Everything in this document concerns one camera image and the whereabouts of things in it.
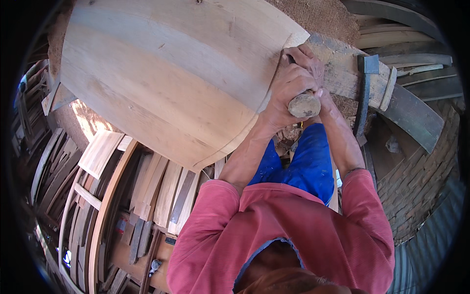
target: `wooden plank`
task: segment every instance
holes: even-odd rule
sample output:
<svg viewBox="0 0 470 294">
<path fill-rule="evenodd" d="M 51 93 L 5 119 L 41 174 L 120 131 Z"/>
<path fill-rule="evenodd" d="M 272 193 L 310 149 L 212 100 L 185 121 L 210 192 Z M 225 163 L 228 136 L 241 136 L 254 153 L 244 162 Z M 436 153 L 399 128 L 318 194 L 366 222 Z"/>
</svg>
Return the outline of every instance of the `wooden plank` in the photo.
<svg viewBox="0 0 470 294">
<path fill-rule="evenodd" d="M 76 150 L 75 153 L 67 160 L 64 166 L 59 170 L 57 176 L 52 180 L 49 188 L 41 200 L 41 204 L 39 205 L 38 212 L 40 214 L 46 211 L 55 193 L 63 183 L 64 179 L 69 175 L 70 171 L 75 167 L 81 155 L 82 152 L 80 150 Z"/>
<path fill-rule="evenodd" d="M 214 179 L 218 179 L 220 176 L 220 173 L 222 172 L 222 169 L 224 168 L 225 165 L 225 157 L 222 158 L 221 160 L 218 160 L 215 162 L 214 168 Z"/>
<path fill-rule="evenodd" d="M 356 47 L 359 49 L 382 47 L 392 44 L 405 43 L 405 42 L 420 42 L 432 41 L 433 38 L 429 37 L 422 32 L 376 32 L 372 34 L 361 35 L 356 40 Z"/>
<path fill-rule="evenodd" d="M 129 210 L 134 209 L 136 202 L 139 202 L 139 201 L 142 202 L 142 199 L 140 199 L 140 196 L 142 195 L 141 190 L 142 190 L 143 180 L 147 172 L 147 169 L 150 166 L 151 161 L 152 161 L 152 154 L 145 155 L 143 156 L 141 166 L 137 167 L 138 175 L 137 175 L 137 180 L 134 185 L 134 190 L 132 192 L 131 204 L 129 206 Z"/>
<path fill-rule="evenodd" d="M 79 184 L 75 184 L 75 192 L 77 192 L 81 197 L 83 197 L 88 203 L 90 203 L 96 210 L 100 210 L 101 201 L 96 199 L 90 192 L 85 190 Z"/>
<path fill-rule="evenodd" d="M 44 166 L 46 165 L 46 162 L 49 158 L 49 155 L 57 142 L 57 139 L 59 136 L 62 134 L 63 129 L 58 127 L 55 129 L 54 133 L 52 134 L 51 138 L 49 139 L 49 142 L 46 145 L 46 148 L 42 152 L 41 159 L 39 160 L 38 167 L 36 168 L 36 173 L 34 174 L 34 178 L 32 181 L 31 185 L 31 191 L 30 191 L 30 196 L 31 196 L 31 203 L 34 204 L 34 201 L 36 200 L 36 194 L 38 192 L 38 185 L 39 185 L 39 179 L 41 178 Z"/>
<path fill-rule="evenodd" d="M 132 137 L 125 135 L 122 139 L 121 142 L 119 142 L 119 145 L 117 146 L 116 149 L 120 151 L 125 151 L 127 147 L 129 146 L 129 143 L 132 141 Z"/>
<path fill-rule="evenodd" d="M 342 3 L 354 14 L 375 16 L 409 25 L 439 42 L 445 43 L 444 37 L 436 24 L 427 17 L 400 5 L 377 0 L 344 0 Z"/>
<path fill-rule="evenodd" d="M 395 83 L 397 81 L 397 69 L 393 66 L 390 76 L 388 77 L 387 88 L 385 89 L 384 98 L 380 103 L 380 110 L 386 111 L 388 105 L 390 104 L 390 99 L 392 98 L 393 88 L 395 87 Z"/>
<path fill-rule="evenodd" d="M 168 227 L 168 219 L 170 217 L 182 169 L 182 166 L 170 161 L 163 177 L 153 216 L 153 221 L 163 228 Z"/>
<path fill-rule="evenodd" d="M 265 1 L 204 3 L 79 0 L 61 62 L 62 82 L 87 106 L 194 171 L 251 122 L 286 40 L 308 37 Z"/>
<path fill-rule="evenodd" d="M 396 32 L 396 31 L 416 31 L 416 29 L 404 24 L 375 24 L 369 26 L 361 26 L 359 33 L 361 35 L 372 34 L 375 32 Z"/>
<path fill-rule="evenodd" d="M 134 225 L 131 225 L 130 222 L 127 222 L 125 224 L 124 233 L 121 236 L 121 242 L 126 245 L 131 244 L 133 233 L 134 233 Z"/>
<path fill-rule="evenodd" d="M 109 289 L 118 270 L 119 268 L 117 266 L 115 266 L 114 264 L 111 265 L 111 269 L 108 271 L 108 276 L 106 277 L 106 280 L 104 281 L 104 283 L 102 283 L 101 285 L 103 291 L 107 291 Z"/>
<path fill-rule="evenodd" d="M 122 269 L 119 269 L 117 271 L 116 276 L 114 277 L 114 280 L 111 284 L 108 294 L 118 294 L 119 290 L 124 284 L 126 277 L 127 277 L 127 273 L 123 271 Z"/>
<path fill-rule="evenodd" d="M 78 165 L 95 179 L 99 179 L 108 160 L 124 134 L 98 130 L 88 144 Z"/>
<path fill-rule="evenodd" d="M 136 140 L 132 140 L 129 146 L 127 147 L 126 151 L 122 155 L 119 163 L 117 164 L 116 169 L 110 179 L 108 187 L 106 188 L 106 192 L 104 194 L 100 211 L 98 212 L 98 216 L 96 218 L 95 227 L 93 230 L 93 236 L 91 241 L 91 248 L 90 248 L 90 261 L 89 261 L 89 271 L 88 271 L 88 283 L 89 283 L 89 293 L 96 294 L 96 283 L 97 283 L 97 275 L 96 275 L 96 268 L 98 263 L 98 253 L 99 253 L 99 244 L 102 239 L 102 230 L 104 227 L 104 220 L 107 218 L 109 214 L 109 207 L 111 204 L 111 200 L 114 196 L 116 191 L 116 187 L 119 183 L 119 180 L 124 172 L 127 163 L 129 162 L 132 153 L 134 152 L 135 148 L 137 147 L 138 142 Z"/>
<path fill-rule="evenodd" d="M 152 265 L 153 257 L 155 256 L 155 250 L 158 248 L 158 245 L 159 245 L 158 241 L 161 240 L 160 235 L 162 235 L 160 230 L 153 231 L 152 242 L 150 243 L 150 249 L 149 249 L 149 256 L 145 262 L 144 274 L 142 275 L 142 282 L 141 282 L 141 288 L 139 290 L 139 294 L 147 294 L 149 292 L 149 284 L 150 284 L 149 272 L 150 272 L 150 267 Z"/>
<path fill-rule="evenodd" d="M 143 257 L 147 253 L 152 225 L 153 221 L 145 222 L 142 228 L 141 239 L 139 241 L 139 250 L 137 252 L 137 257 L 139 258 Z"/>
<path fill-rule="evenodd" d="M 306 44 L 326 64 L 325 88 L 333 94 L 358 100 L 362 76 L 357 70 L 356 61 L 357 55 L 365 53 L 314 32 Z M 380 63 L 379 74 L 371 77 L 369 106 L 379 112 L 389 75 L 390 69 Z M 426 103 L 400 85 L 395 85 L 389 107 L 381 113 L 410 134 L 427 152 L 431 152 L 436 145 L 444 125 L 442 118 Z"/>
<path fill-rule="evenodd" d="M 173 234 L 173 235 L 179 235 L 181 229 L 183 228 L 184 224 L 188 220 L 189 215 L 191 214 L 191 211 L 193 209 L 193 204 L 196 198 L 196 190 L 197 190 L 200 176 L 201 176 L 201 173 L 196 174 L 196 176 L 193 179 L 193 182 L 191 183 L 191 187 L 189 188 L 188 196 L 186 197 L 186 200 L 184 202 L 183 209 L 181 210 L 178 222 L 168 223 L 168 233 Z M 180 181 L 180 183 L 178 184 L 177 193 L 181 191 L 181 188 L 182 188 L 182 181 Z"/>
<path fill-rule="evenodd" d="M 162 265 L 150 278 L 150 286 L 170 293 L 166 283 L 166 271 L 174 246 L 165 242 L 164 234 L 161 234 L 159 238 L 160 241 L 158 241 L 159 246 L 157 247 L 158 249 L 155 259 L 161 260 Z M 129 251 L 130 246 L 121 242 L 116 242 L 111 253 L 111 262 L 125 270 L 131 276 L 141 278 L 144 275 L 145 263 L 147 262 L 147 259 L 150 258 L 150 255 L 147 254 L 143 258 L 140 258 L 136 264 L 129 264 L 129 259 L 127 258 L 129 256 Z"/>
<path fill-rule="evenodd" d="M 141 241 L 142 229 L 144 220 L 139 218 L 135 224 L 134 234 L 131 241 L 131 251 L 129 253 L 129 264 L 135 264 L 137 261 L 137 252 L 139 250 L 139 243 Z"/>
<path fill-rule="evenodd" d="M 63 235 L 65 231 L 65 222 L 67 219 L 67 212 L 69 211 L 70 203 L 72 202 L 72 196 L 75 192 L 74 190 L 74 185 L 78 182 L 78 179 L 80 178 L 82 174 L 82 169 L 79 168 L 77 174 L 75 175 L 75 179 L 73 180 L 72 183 L 72 188 L 69 191 L 69 195 L 67 196 L 67 201 L 65 202 L 65 207 L 64 207 L 64 214 L 62 215 L 62 221 L 61 221 L 61 226 L 60 226 L 60 231 L 59 231 L 59 250 L 58 250 L 58 264 L 59 264 L 59 270 L 62 273 L 62 276 L 64 277 L 65 281 L 67 284 L 69 284 L 70 287 L 74 289 L 74 291 L 78 294 L 81 294 L 81 290 L 73 283 L 71 280 L 69 274 L 67 273 L 63 261 L 62 261 L 62 249 L 63 249 Z"/>
<path fill-rule="evenodd" d="M 406 90 L 418 96 L 420 99 L 443 97 L 448 95 L 462 96 L 463 89 L 457 76 L 433 79 L 405 87 Z"/>
<path fill-rule="evenodd" d="M 396 68 L 429 64 L 452 65 L 452 57 L 450 55 L 432 53 L 382 56 L 379 57 L 379 61 L 389 67 L 395 66 Z"/>
<path fill-rule="evenodd" d="M 73 177 L 78 171 L 79 166 L 75 166 L 73 170 L 69 173 L 69 175 L 65 178 L 65 180 L 62 182 L 60 187 L 57 189 L 57 192 L 55 193 L 54 197 L 51 199 L 51 203 L 46 209 L 46 214 L 49 213 L 50 209 L 52 208 L 52 205 L 54 204 L 54 201 L 63 193 L 63 189 L 69 184 L 69 181 L 73 180 Z"/>
<path fill-rule="evenodd" d="M 160 191 L 160 186 L 165 174 L 166 167 L 168 165 L 168 159 L 163 156 L 155 155 L 152 157 L 152 161 L 158 163 L 155 169 L 153 167 L 152 162 L 150 163 L 150 167 L 147 170 L 147 174 L 144 178 L 143 187 L 147 187 L 145 190 L 145 194 L 143 194 L 142 203 L 140 205 L 140 218 L 149 221 L 153 218 L 153 213 L 155 211 L 155 205 L 157 203 L 157 197 Z"/>
<path fill-rule="evenodd" d="M 181 190 L 179 191 L 178 195 L 176 196 L 175 204 L 173 206 L 172 214 L 170 216 L 170 221 L 172 223 L 178 223 L 178 220 L 180 219 L 181 212 L 183 210 L 184 203 L 186 202 L 186 199 L 188 198 L 188 195 L 191 190 L 191 186 L 193 185 L 194 178 L 196 178 L 196 174 L 193 173 L 192 171 L 188 171 L 188 174 L 186 175 L 186 178 L 183 181 L 183 184 L 181 186 Z"/>
<path fill-rule="evenodd" d="M 49 115 L 49 111 L 51 110 L 52 101 L 54 100 L 55 93 L 57 92 L 57 88 L 59 88 L 60 84 L 60 70 L 57 73 L 57 77 L 54 80 L 54 84 L 52 85 L 51 92 L 44 98 L 42 101 L 42 110 L 45 116 Z"/>
<path fill-rule="evenodd" d="M 397 77 L 413 75 L 419 72 L 433 71 L 433 70 L 438 70 L 442 68 L 444 68 L 442 64 L 431 64 L 431 65 L 416 66 L 412 68 L 401 68 L 397 72 Z"/>
<path fill-rule="evenodd" d="M 405 76 L 397 79 L 397 84 L 406 87 L 414 84 L 418 84 L 421 82 L 426 82 L 435 79 L 444 79 L 450 77 L 456 77 L 457 71 L 455 67 L 446 67 L 442 69 L 437 69 L 428 72 L 419 72 L 412 74 L 410 76 Z"/>
<path fill-rule="evenodd" d="M 392 44 L 388 46 L 365 49 L 364 52 L 369 55 L 379 54 L 379 58 L 394 55 L 408 55 L 421 53 L 451 55 L 449 47 L 435 40 L 425 42 L 407 42 L 400 44 Z"/>
</svg>

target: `wood grain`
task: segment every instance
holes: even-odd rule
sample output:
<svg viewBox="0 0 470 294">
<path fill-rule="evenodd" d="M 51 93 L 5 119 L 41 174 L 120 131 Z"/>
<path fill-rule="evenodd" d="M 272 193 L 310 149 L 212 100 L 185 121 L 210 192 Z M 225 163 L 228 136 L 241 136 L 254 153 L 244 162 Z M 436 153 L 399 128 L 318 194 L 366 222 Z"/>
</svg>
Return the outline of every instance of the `wood grain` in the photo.
<svg viewBox="0 0 470 294">
<path fill-rule="evenodd" d="M 184 202 L 183 209 L 181 210 L 178 222 L 176 224 L 172 222 L 168 223 L 168 233 L 173 234 L 173 235 L 179 235 L 181 229 L 183 228 L 184 224 L 188 220 L 189 215 L 191 214 L 191 211 L 193 209 L 194 199 L 196 197 L 197 184 L 199 182 L 200 176 L 201 176 L 201 173 L 200 172 L 197 173 L 193 179 L 193 182 L 191 183 L 191 187 L 189 188 L 189 192 Z M 183 183 L 180 180 L 180 182 L 178 183 L 178 189 L 176 191 L 177 194 L 179 194 L 179 192 L 181 191 L 182 184 Z"/>
<path fill-rule="evenodd" d="M 93 230 L 93 236 L 91 241 L 91 248 L 90 248 L 90 261 L 89 261 L 89 271 L 88 271 L 88 283 L 89 283 L 89 293 L 96 294 L 96 283 L 97 283 L 97 273 L 96 268 L 98 264 L 98 253 L 99 253 L 99 245 L 102 239 L 104 221 L 106 220 L 109 208 L 111 204 L 111 200 L 114 196 L 116 191 L 116 187 L 121 179 L 122 173 L 124 172 L 129 159 L 131 158 L 135 148 L 137 147 L 138 142 L 136 140 L 132 140 L 129 143 L 126 151 L 122 155 L 121 159 L 119 160 L 116 169 L 110 179 L 108 187 L 106 188 L 106 192 L 104 194 L 102 205 L 100 211 L 98 212 L 98 216 L 96 218 L 95 227 Z"/>
<path fill-rule="evenodd" d="M 199 171 L 244 135 L 292 35 L 308 37 L 265 1 L 79 0 L 61 79 L 132 138 Z"/>
<path fill-rule="evenodd" d="M 95 179 L 99 179 L 123 136 L 121 133 L 98 130 L 93 141 L 86 147 L 78 165 Z"/>
<path fill-rule="evenodd" d="M 168 165 L 168 159 L 154 153 L 150 166 L 145 174 L 142 187 L 143 192 L 142 202 L 139 206 L 136 204 L 137 209 L 135 213 L 140 212 L 138 215 L 141 219 L 149 221 L 153 218 L 155 211 L 155 204 L 157 203 L 157 197 L 160 191 L 160 185 L 162 183 L 166 167 Z"/>
<path fill-rule="evenodd" d="M 158 194 L 153 221 L 160 227 L 167 228 L 173 201 L 180 181 L 183 167 L 170 161 L 163 177 L 162 186 Z"/>
</svg>

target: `wooden board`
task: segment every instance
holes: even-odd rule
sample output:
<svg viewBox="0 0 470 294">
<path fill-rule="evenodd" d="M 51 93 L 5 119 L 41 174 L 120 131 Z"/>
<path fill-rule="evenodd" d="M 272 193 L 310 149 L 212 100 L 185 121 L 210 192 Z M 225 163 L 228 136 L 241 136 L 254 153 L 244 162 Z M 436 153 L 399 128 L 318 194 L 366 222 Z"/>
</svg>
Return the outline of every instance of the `wooden board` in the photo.
<svg viewBox="0 0 470 294">
<path fill-rule="evenodd" d="M 431 101 L 446 96 L 463 96 L 462 84 L 457 76 L 433 79 L 405 87 L 423 101 Z"/>
<path fill-rule="evenodd" d="M 98 130 L 88 144 L 78 165 L 95 179 L 99 179 L 108 160 L 121 142 L 124 134 Z"/>
<path fill-rule="evenodd" d="M 41 204 L 38 209 L 39 213 L 44 213 L 49 207 L 49 204 L 51 203 L 54 195 L 57 193 L 57 190 L 70 174 L 70 171 L 75 167 L 81 155 L 82 152 L 80 150 L 76 150 L 73 155 L 65 162 L 64 166 L 62 166 L 62 168 L 57 172 L 57 176 L 52 180 L 49 188 L 44 194 L 43 199 L 41 200 Z"/>
<path fill-rule="evenodd" d="M 106 188 L 106 192 L 104 194 L 100 211 L 98 212 L 98 216 L 96 218 L 95 227 L 93 230 L 93 236 L 91 241 L 91 248 L 90 248 L 90 260 L 89 260 L 89 271 L 88 271 L 88 283 L 89 283 L 89 293 L 96 294 L 96 283 L 97 283 L 97 264 L 98 264 L 98 253 L 100 242 L 102 239 L 103 227 L 105 225 L 105 220 L 110 212 L 110 204 L 111 200 L 114 196 L 116 191 L 116 187 L 121 179 L 122 173 L 124 172 L 129 159 L 131 158 L 135 148 L 137 147 L 137 141 L 132 140 L 129 143 L 126 151 L 122 155 L 121 159 L 119 160 L 116 169 L 111 177 L 111 180 Z"/>
<path fill-rule="evenodd" d="M 166 283 L 166 271 L 174 246 L 166 243 L 165 237 L 165 234 L 160 234 L 160 240 L 158 241 L 159 246 L 155 258 L 161 260 L 162 265 L 150 278 L 150 286 L 163 290 L 166 293 L 170 293 L 170 289 Z M 113 245 L 110 261 L 112 264 L 125 270 L 131 276 L 138 277 L 140 279 L 144 274 L 145 264 L 149 258 L 149 254 L 140 258 L 135 264 L 129 264 L 129 252 L 130 246 L 121 242 L 116 242 Z"/>
<path fill-rule="evenodd" d="M 182 169 L 182 166 L 177 163 L 172 161 L 168 163 L 153 216 L 153 221 L 160 227 L 168 227 L 168 219 L 172 211 L 173 201 L 178 188 L 178 181 L 181 182 L 180 175 Z"/>
<path fill-rule="evenodd" d="M 119 142 L 119 145 L 117 146 L 117 149 L 120 151 L 125 151 L 127 147 L 129 146 L 129 143 L 132 141 L 132 137 L 125 135 L 122 139 L 121 142 Z"/>
<path fill-rule="evenodd" d="M 265 1 L 79 0 L 61 81 L 132 138 L 199 171 L 243 140 L 284 44 L 306 38 Z"/>
<path fill-rule="evenodd" d="M 361 35 L 356 40 L 359 49 L 381 47 L 405 42 L 431 41 L 433 38 L 422 32 L 397 31 L 397 32 L 375 32 Z"/>
<path fill-rule="evenodd" d="M 377 0 L 344 0 L 342 3 L 351 13 L 381 17 L 406 24 L 444 43 L 444 37 L 436 24 L 411 9 Z"/>
<path fill-rule="evenodd" d="M 181 229 L 183 228 L 184 224 L 188 220 L 189 215 L 191 214 L 191 210 L 193 209 L 194 199 L 196 198 L 197 184 L 199 183 L 200 175 L 201 173 L 196 174 L 196 176 L 193 179 L 191 187 L 189 188 L 188 196 L 186 197 L 186 201 L 184 202 L 183 209 L 181 210 L 178 222 L 176 224 L 172 222 L 168 223 L 168 233 L 173 234 L 173 235 L 179 235 Z M 176 191 L 177 194 L 180 193 L 182 184 L 183 182 L 180 180 L 180 183 L 178 183 L 178 189 Z"/>
<path fill-rule="evenodd" d="M 137 180 L 134 185 L 134 189 L 132 191 L 131 204 L 129 206 L 129 210 L 134 209 L 136 202 L 142 201 L 142 199 L 140 199 L 140 195 L 142 195 L 141 194 L 142 184 L 143 184 L 145 174 L 147 172 L 147 169 L 149 168 L 151 161 L 152 161 L 152 154 L 145 155 L 143 156 L 142 164 L 140 168 L 137 167 L 138 175 L 137 175 Z"/>
<path fill-rule="evenodd" d="M 357 70 L 357 55 L 366 54 L 341 41 L 312 33 L 306 44 L 326 64 L 325 88 L 342 97 L 358 100 L 362 76 Z M 377 111 L 384 96 L 390 69 L 379 64 L 372 75 L 369 106 Z M 410 134 L 427 152 L 436 145 L 444 121 L 418 97 L 395 84 L 387 111 L 381 113 Z"/>
<path fill-rule="evenodd" d="M 42 152 L 41 159 L 39 160 L 38 167 L 36 168 L 36 173 L 34 174 L 34 178 L 33 178 L 32 185 L 31 185 L 31 191 L 30 191 L 31 203 L 34 203 L 34 201 L 36 200 L 39 180 L 41 178 L 44 166 L 46 165 L 47 160 L 49 159 L 49 155 L 62 132 L 63 132 L 63 129 L 60 127 L 55 129 L 54 133 L 52 134 L 52 137 L 49 139 L 49 142 L 46 145 L 46 148 Z"/>
<path fill-rule="evenodd" d="M 452 57 L 445 54 L 416 53 L 379 57 L 379 61 L 396 68 L 427 64 L 452 65 Z"/>
<path fill-rule="evenodd" d="M 410 86 L 413 84 L 426 82 L 435 79 L 443 79 L 443 78 L 450 78 L 456 77 L 457 70 L 455 67 L 446 67 L 443 69 L 427 71 L 427 72 L 419 72 L 412 74 L 410 76 L 405 76 L 402 78 L 397 79 L 397 84 L 402 85 L 403 87 Z"/>
<path fill-rule="evenodd" d="M 137 203 L 134 210 L 134 212 L 145 221 L 149 221 L 153 218 L 155 204 L 157 203 L 157 197 L 160 191 L 160 185 L 162 183 L 167 165 L 168 159 L 157 153 L 154 153 L 142 184 L 142 202 Z"/>
<path fill-rule="evenodd" d="M 375 24 L 369 26 L 361 26 L 359 33 L 361 35 L 372 34 L 376 32 L 396 32 L 396 31 L 416 31 L 414 28 L 404 24 Z"/>
<path fill-rule="evenodd" d="M 377 48 L 365 49 L 364 52 L 369 55 L 379 54 L 379 57 L 419 53 L 451 55 L 450 50 L 446 45 L 435 40 L 425 42 L 408 42 L 393 44 Z"/>
</svg>

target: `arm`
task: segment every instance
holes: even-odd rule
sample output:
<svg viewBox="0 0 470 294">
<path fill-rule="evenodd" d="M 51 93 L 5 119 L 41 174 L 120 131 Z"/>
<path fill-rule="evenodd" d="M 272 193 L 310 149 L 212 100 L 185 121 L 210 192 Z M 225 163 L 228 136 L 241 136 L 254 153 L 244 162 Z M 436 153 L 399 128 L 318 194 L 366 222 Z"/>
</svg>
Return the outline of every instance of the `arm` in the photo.
<svg viewBox="0 0 470 294">
<path fill-rule="evenodd" d="M 344 181 L 349 172 L 366 167 L 364 158 L 351 128 L 327 90 L 323 91 L 320 102 L 319 116 L 325 127 L 333 160 L 338 168 L 341 180 Z"/>
<path fill-rule="evenodd" d="M 281 64 L 286 65 L 286 61 L 287 56 L 283 55 Z M 307 89 L 317 91 L 318 85 L 305 68 L 290 64 L 281 71 L 271 89 L 272 95 L 266 109 L 259 114 L 255 125 L 230 156 L 219 176 L 219 180 L 232 184 L 240 196 L 255 175 L 266 147 L 276 132 L 284 126 L 305 120 L 290 114 L 289 102 Z"/>
<path fill-rule="evenodd" d="M 307 69 L 319 87 L 319 90 L 315 93 L 320 97 L 321 110 L 319 117 L 325 127 L 331 154 L 341 179 L 344 180 L 346 175 L 356 168 L 365 168 L 359 144 L 351 128 L 331 99 L 328 90 L 322 88 L 325 73 L 324 64 L 307 45 L 288 48 L 285 53 L 291 55 L 297 64 Z"/>
</svg>

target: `stack of wooden staves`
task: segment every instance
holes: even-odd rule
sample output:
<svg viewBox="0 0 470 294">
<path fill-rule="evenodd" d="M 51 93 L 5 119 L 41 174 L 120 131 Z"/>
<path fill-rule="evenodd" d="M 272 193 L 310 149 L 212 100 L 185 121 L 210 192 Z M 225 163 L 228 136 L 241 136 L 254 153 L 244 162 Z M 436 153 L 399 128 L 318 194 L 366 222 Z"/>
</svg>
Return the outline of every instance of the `stack of wooden staves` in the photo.
<svg viewBox="0 0 470 294">
<path fill-rule="evenodd" d="M 54 166 L 49 174 L 72 158 L 64 155 L 70 148 L 62 134 L 57 131 L 51 138 L 54 159 L 45 155 Z M 55 193 L 60 196 L 46 193 L 39 205 L 44 215 L 52 218 L 54 212 L 61 218 L 51 227 L 60 229 L 57 264 L 65 289 L 169 292 L 166 269 L 175 239 L 208 176 L 200 177 L 131 137 L 110 131 L 98 131 L 83 155 L 73 158 L 77 166 L 61 180 L 61 193 Z M 149 277 L 154 260 L 161 265 Z"/>
<path fill-rule="evenodd" d="M 37 217 L 59 227 L 63 206 L 82 153 L 62 128 L 47 143 L 33 178 L 30 201 Z"/>
<path fill-rule="evenodd" d="M 50 91 L 47 68 L 46 60 L 36 62 L 24 75 L 16 94 L 12 145 L 17 157 L 25 152 L 30 155 L 26 164 L 51 136 L 41 107 L 41 100 Z"/>
</svg>

